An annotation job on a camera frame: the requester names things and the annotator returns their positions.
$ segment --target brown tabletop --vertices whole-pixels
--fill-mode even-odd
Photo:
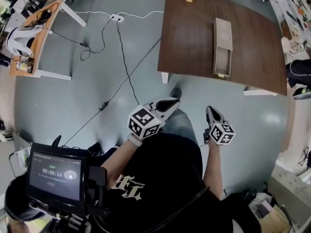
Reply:
[[[231,22],[231,75],[212,74],[213,21]],[[286,95],[277,25],[229,0],[166,0],[158,71],[222,79]]]

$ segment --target black t-shirt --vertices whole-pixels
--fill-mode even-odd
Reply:
[[[157,232],[208,232],[214,227],[232,232],[231,219],[209,190],[196,199],[206,189],[202,172],[201,151],[191,140],[164,133],[146,139],[108,192],[106,225],[113,232],[143,232],[168,218]]]

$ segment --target white table leg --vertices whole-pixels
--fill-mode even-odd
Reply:
[[[71,80],[71,76],[66,76],[62,74],[57,74],[53,72],[47,72],[43,70],[37,70],[35,72],[35,75],[42,75],[42,76],[47,76],[47,77],[52,77],[52,78],[57,78],[57,79],[62,79],[62,80]]]
[[[39,74],[38,72],[35,72],[34,75],[30,77],[41,78],[41,74]]]
[[[82,20],[81,17],[79,17],[72,9],[69,8],[67,4],[62,2],[62,9],[65,10],[73,19],[75,19],[77,22],[79,22],[82,27],[86,27],[86,22]]]
[[[161,72],[162,75],[162,82],[163,83],[168,83],[169,81],[169,73],[168,72]]]
[[[273,95],[273,96],[276,96],[277,93],[258,89],[258,90],[246,90],[246,91],[243,91],[243,95],[244,96],[262,96],[262,95]]]

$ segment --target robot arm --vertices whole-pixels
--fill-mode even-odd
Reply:
[[[207,144],[209,138],[212,137],[218,145],[228,145],[235,136],[235,132],[224,116],[214,107],[208,106],[206,120],[209,128],[203,133],[204,144]]]
[[[157,134],[179,105],[180,100],[171,97],[155,98],[144,106],[139,105],[128,117],[128,128],[139,139]]]

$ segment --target electrical outlet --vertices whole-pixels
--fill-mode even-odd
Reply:
[[[124,17],[116,15],[116,14],[112,14],[110,19],[114,20],[114,21],[118,21],[118,22],[123,22]]]

